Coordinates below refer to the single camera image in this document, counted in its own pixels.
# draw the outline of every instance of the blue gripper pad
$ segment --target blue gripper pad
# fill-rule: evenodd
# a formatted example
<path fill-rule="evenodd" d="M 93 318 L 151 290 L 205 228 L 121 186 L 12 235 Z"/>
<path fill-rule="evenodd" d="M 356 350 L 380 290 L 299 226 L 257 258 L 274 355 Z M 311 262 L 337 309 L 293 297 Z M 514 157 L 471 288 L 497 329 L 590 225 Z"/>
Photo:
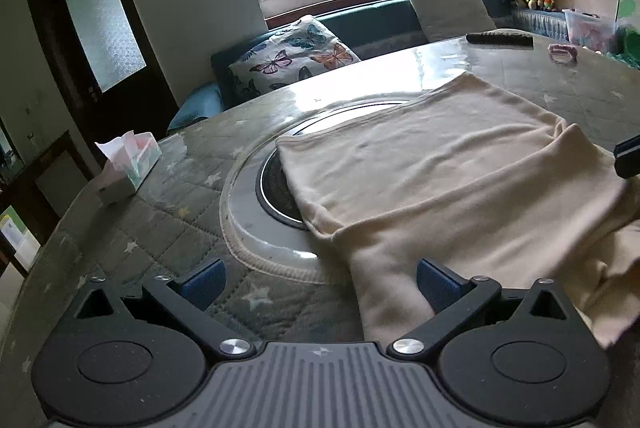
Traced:
<path fill-rule="evenodd" d="M 210 262 L 169 284 L 182 298 L 204 311 L 226 285 L 225 264 L 220 259 Z"/>
<path fill-rule="evenodd" d="M 437 314 L 473 289 L 473 284 L 444 266 L 422 259 L 416 275 L 418 289 Z"/>

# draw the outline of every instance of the frosted glass door panel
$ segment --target frosted glass door panel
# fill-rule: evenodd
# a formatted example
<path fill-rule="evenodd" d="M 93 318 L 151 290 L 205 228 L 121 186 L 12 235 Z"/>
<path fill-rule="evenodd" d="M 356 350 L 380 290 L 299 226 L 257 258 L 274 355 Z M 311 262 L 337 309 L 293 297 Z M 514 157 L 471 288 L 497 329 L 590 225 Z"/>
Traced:
<path fill-rule="evenodd" d="M 145 67 L 120 0 L 66 0 L 66 5 L 102 91 Z"/>

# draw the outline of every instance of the sofa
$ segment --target sofa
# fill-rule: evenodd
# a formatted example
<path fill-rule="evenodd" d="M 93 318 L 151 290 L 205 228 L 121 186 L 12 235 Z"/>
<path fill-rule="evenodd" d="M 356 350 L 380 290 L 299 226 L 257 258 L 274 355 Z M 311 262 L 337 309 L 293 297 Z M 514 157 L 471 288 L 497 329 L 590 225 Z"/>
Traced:
<path fill-rule="evenodd" d="M 512 9 L 505 0 L 482 0 L 498 28 L 517 28 L 558 41 L 568 41 L 563 13 Z M 326 13 L 316 18 L 361 60 L 428 43 L 409 0 L 385 0 Z M 228 66 L 281 28 L 240 42 L 211 56 L 216 82 L 196 89 L 169 125 L 173 133 L 241 103 Z"/>

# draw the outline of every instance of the folded garment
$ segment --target folded garment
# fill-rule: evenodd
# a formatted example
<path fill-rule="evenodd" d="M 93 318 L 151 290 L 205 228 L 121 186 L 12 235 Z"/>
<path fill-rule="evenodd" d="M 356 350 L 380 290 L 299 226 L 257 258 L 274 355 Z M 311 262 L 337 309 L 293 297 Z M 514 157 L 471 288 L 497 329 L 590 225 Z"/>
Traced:
<path fill-rule="evenodd" d="M 604 347 L 640 315 L 640 180 L 577 125 L 471 74 L 278 149 L 305 222 L 350 267 L 367 339 L 433 315 L 421 258 L 508 288 L 555 278 Z"/>

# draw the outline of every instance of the door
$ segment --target door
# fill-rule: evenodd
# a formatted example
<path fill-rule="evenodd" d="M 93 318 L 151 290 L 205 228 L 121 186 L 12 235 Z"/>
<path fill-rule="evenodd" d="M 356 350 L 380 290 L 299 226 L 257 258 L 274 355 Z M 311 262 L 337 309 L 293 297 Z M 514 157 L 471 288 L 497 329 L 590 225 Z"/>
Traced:
<path fill-rule="evenodd" d="M 66 106 L 94 142 L 129 130 L 158 139 L 177 112 L 133 0 L 28 0 Z"/>

